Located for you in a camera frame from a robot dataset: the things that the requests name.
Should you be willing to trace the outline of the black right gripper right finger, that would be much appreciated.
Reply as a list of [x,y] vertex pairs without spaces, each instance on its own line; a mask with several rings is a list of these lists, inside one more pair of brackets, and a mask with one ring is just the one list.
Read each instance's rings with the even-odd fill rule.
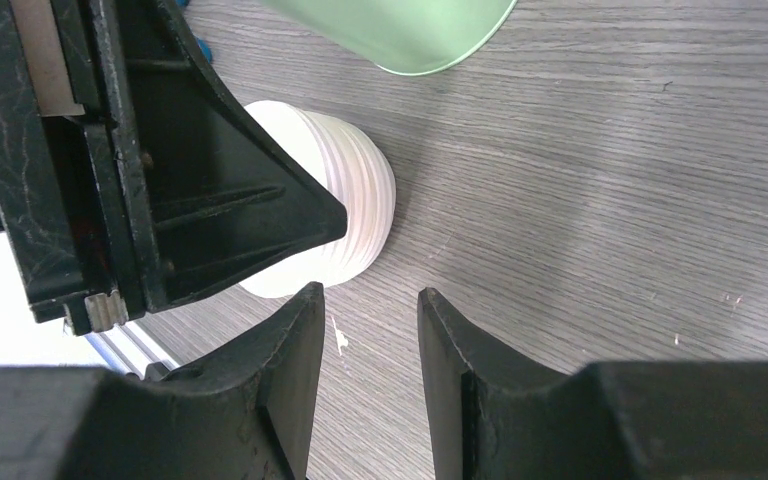
[[418,295],[439,479],[768,479],[768,361],[599,361],[564,374]]

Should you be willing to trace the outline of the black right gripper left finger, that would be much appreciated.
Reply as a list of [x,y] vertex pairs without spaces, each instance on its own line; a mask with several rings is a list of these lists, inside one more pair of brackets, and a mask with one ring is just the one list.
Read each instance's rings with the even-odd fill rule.
[[324,330],[311,283],[159,380],[0,368],[0,479],[302,479]]

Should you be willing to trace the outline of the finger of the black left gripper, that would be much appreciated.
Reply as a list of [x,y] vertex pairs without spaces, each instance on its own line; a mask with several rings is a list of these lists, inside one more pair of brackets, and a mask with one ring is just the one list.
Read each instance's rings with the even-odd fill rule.
[[0,233],[37,322],[104,332],[346,229],[177,2],[0,1]]

